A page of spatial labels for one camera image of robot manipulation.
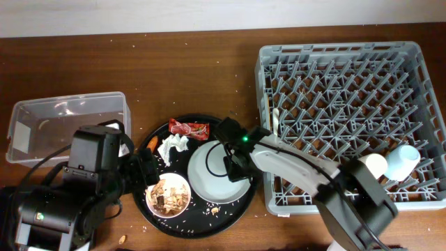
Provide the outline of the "orange carrot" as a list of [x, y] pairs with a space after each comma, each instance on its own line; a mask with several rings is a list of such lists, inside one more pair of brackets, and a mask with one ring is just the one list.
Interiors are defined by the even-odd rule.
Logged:
[[147, 144], [147, 149], [150, 149], [151, 152], [153, 153], [157, 147], [157, 143], [158, 143], [158, 136], [154, 136], [151, 138], [151, 140], [149, 141], [149, 143]]

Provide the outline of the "white bowl with food scraps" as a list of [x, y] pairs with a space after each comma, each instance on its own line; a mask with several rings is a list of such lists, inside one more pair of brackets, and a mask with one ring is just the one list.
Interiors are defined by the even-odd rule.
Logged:
[[160, 218], [174, 218], [183, 213], [192, 198], [187, 180], [177, 173], [166, 173], [160, 181], [148, 186], [145, 191], [146, 205], [150, 212]]

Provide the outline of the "red snack wrapper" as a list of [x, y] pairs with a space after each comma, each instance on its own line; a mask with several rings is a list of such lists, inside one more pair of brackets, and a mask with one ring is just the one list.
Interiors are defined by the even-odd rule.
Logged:
[[181, 123], [175, 119], [169, 119], [169, 132], [206, 141], [210, 137], [210, 125], [208, 123]]

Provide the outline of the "white plastic fork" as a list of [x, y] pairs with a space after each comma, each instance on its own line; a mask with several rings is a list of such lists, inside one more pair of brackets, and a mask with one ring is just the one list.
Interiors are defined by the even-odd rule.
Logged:
[[279, 141], [278, 137], [278, 129], [279, 129], [279, 110], [274, 108], [272, 110], [272, 131], [275, 136], [275, 141]]

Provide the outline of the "grey plate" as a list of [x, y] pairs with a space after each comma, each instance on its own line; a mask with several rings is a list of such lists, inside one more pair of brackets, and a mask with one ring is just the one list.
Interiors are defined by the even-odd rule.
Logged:
[[187, 177], [193, 191], [215, 204], [228, 204], [240, 199], [250, 188], [248, 180], [231, 182], [224, 166], [225, 152], [217, 141], [206, 142], [191, 156]]

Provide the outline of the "white tissue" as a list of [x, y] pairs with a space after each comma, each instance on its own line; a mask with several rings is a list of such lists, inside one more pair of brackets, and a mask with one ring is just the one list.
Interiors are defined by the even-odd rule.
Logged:
[[162, 140], [162, 143], [157, 150], [167, 167], [171, 165], [170, 150], [175, 148], [177, 152], [187, 151], [188, 142], [189, 139], [186, 136], [181, 136], [179, 134], [169, 135], [166, 139]]

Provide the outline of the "wooden chopstick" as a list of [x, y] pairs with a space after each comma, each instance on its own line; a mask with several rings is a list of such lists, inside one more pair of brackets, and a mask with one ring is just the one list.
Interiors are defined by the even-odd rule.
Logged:
[[265, 99], [266, 105], [265, 105], [265, 110], [266, 110], [266, 122], [268, 124], [268, 129], [269, 131], [271, 131], [271, 122], [270, 122], [270, 105], [269, 105], [269, 96], [266, 94], [266, 99]]

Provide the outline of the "cream white cup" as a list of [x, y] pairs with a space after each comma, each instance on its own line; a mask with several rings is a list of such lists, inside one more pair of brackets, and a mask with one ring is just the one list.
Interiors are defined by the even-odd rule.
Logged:
[[362, 156], [359, 161], [365, 164], [375, 179], [379, 179], [388, 169], [387, 160], [377, 153]]

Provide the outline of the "light blue cup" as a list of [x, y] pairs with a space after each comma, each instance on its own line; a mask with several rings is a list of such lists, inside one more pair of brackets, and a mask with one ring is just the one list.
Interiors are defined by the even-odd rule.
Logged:
[[410, 176], [420, 158], [420, 152], [414, 146], [398, 146], [385, 156], [387, 171], [384, 176], [389, 180], [402, 182]]

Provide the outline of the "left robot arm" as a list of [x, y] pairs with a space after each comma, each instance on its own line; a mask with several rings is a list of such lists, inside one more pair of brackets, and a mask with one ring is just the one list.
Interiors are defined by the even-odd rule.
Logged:
[[109, 206], [159, 180], [158, 161], [150, 149], [135, 151], [122, 123], [83, 125], [71, 144], [50, 154], [34, 167], [69, 151], [40, 185], [29, 185], [27, 173], [15, 188], [6, 219], [8, 244], [13, 250], [42, 248], [76, 250], [92, 243], [96, 229], [110, 217]]

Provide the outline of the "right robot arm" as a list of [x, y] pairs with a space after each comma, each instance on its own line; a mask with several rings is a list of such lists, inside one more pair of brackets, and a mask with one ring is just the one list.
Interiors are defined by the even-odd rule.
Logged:
[[371, 171], [386, 164], [383, 156], [371, 154], [345, 164], [324, 160], [265, 128], [246, 130], [231, 118], [220, 121], [212, 134], [223, 146], [231, 182], [253, 181], [266, 172], [285, 178], [313, 198], [330, 235], [343, 249], [369, 250], [377, 245], [388, 250], [379, 236], [398, 210]]

